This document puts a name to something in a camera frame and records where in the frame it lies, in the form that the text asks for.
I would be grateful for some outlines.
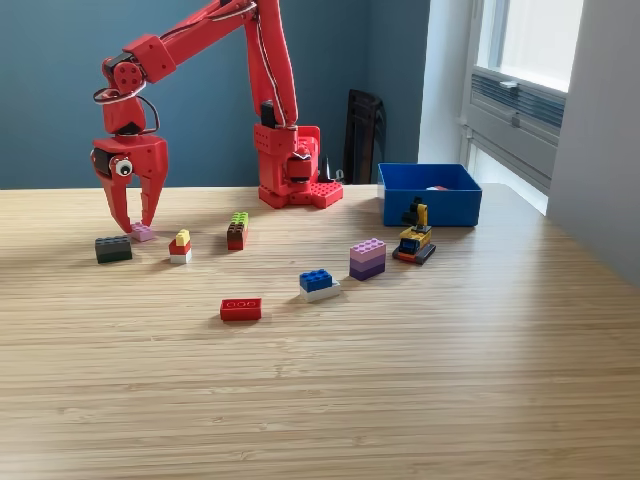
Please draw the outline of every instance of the purple lego brick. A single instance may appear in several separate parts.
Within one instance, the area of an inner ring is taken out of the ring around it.
[[[379,255],[387,254],[387,245],[377,238],[372,238],[366,242],[359,243],[351,247],[351,258],[358,262],[366,262],[372,258],[376,258]]]
[[[131,236],[131,238],[134,238],[139,242],[148,242],[149,240],[152,240],[154,238],[153,230],[151,230],[151,227],[147,227],[140,222],[134,223],[133,225],[131,225],[131,228],[133,230],[129,235]]]
[[[380,264],[384,264],[386,259],[387,259],[387,256],[384,254],[378,255],[377,257],[372,258],[371,260],[367,260],[366,262],[359,262],[352,258],[351,261],[349,262],[349,267],[359,272],[366,272],[370,268],[377,267]]]
[[[355,278],[356,280],[360,280],[361,282],[364,282],[365,280],[371,277],[375,277],[376,275],[379,275],[380,273],[384,272],[384,267],[385,267],[385,264],[383,263],[381,265],[378,265],[377,267],[370,268],[365,272],[359,272],[358,270],[350,268],[349,276]]]

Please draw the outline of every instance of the white lego brick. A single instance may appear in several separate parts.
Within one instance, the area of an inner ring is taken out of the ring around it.
[[[307,292],[304,288],[300,287],[300,296],[307,303],[335,297],[340,295],[340,292],[342,292],[342,287],[340,287],[340,282],[335,279],[333,279],[333,284],[329,288],[323,288],[322,290],[316,290],[314,292]]]
[[[186,255],[169,255],[169,261],[180,265],[189,263],[191,261],[191,250]]]

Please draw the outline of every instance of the white wall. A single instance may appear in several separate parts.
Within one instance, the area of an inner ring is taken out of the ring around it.
[[[640,285],[640,1],[585,0],[548,216]]]
[[[458,163],[473,0],[431,0],[419,163]]]

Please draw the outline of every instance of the blue plastic container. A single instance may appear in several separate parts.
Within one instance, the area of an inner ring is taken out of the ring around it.
[[[381,163],[378,196],[387,227],[404,225],[402,214],[415,197],[429,208],[432,227],[475,227],[480,215],[482,189],[462,165]],[[427,190],[429,187],[448,190]]]

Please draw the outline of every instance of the wire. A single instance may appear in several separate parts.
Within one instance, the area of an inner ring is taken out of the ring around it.
[[[147,86],[147,82],[146,80],[143,79],[140,86],[136,88],[133,92],[129,92],[124,95],[118,94],[113,97],[102,97],[102,95],[104,95],[109,90],[112,90],[114,92],[118,92],[118,90],[116,90],[115,88],[109,88],[109,87],[101,88],[100,90],[98,90],[96,93],[93,94],[93,101],[96,102],[98,105],[110,105],[112,103],[124,102],[125,100],[129,100],[130,98],[133,98],[136,95],[138,95],[138,93],[140,93],[146,86]]]
[[[271,82],[271,86],[273,87],[273,95],[276,100],[276,104],[278,105],[278,110],[280,111],[280,116],[282,117],[282,121],[287,123],[287,119],[284,116],[284,110],[282,108],[282,101],[280,100],[280,94],[278,93],[278,84],[276,83],[276,79],[271,71],[271,66],[269,65],[269,59],[267,58],[267,51],[264,48],[264,40],[262,39],[262,27],[260,26],[260,18],[258,18],[258,41],[260,44],[260,53],[262,54],[262,63],[264,63],[264,69],[267,72],[267,76],[269,77],[269,81]]]
[[[160,40],[166,40],[169,37],[172,37],[173,35],[177,34],[177,33],[181,33],[184,32],[185,30],[189,30],[192,27],[195,27],[196,25],[198,25],[199,23],[205,21],[205,20],[211,20],[212,22],[219,22],[221,20],[227,20],[229,18],[233,18],[236,17],[238,15],[244,15],[245,13],[250,12],[251,10],[255,10],[256,8],[258,8],[258,5],[255,2],[251,2],[248,6],[246,6],[245,8],[243,8],[242,10],[237,10],[235,12],[232,13],[225,13],[224,15],[212,15],[210,17],[204,17],[200,20],[196,20],[195,22],[191,22],[188,23],[186,25],[182,25],[181,27],[177,27],[174,28],[173,30],[169,30],[166,33],[163,33],[160,36]]]
[[[160,128],[160,115],[158,114],[158,110],[153,105],[153,103],[151,103],[146,98],[144,98],[144,97],[142,97],[140,95],[138,95],[138,98],[140,100],[142,100],[144,103],[146,103],[147,105],[149,105],[149,108],[151,108],[151,111],[153,111],[153,118],[155,119],[155,122],[156,122],[155,128],[147,128],[146,130],[143,130],[142,132],[140,132],[140,135],[147,135],[148,133],[157,132],[158,129]]]

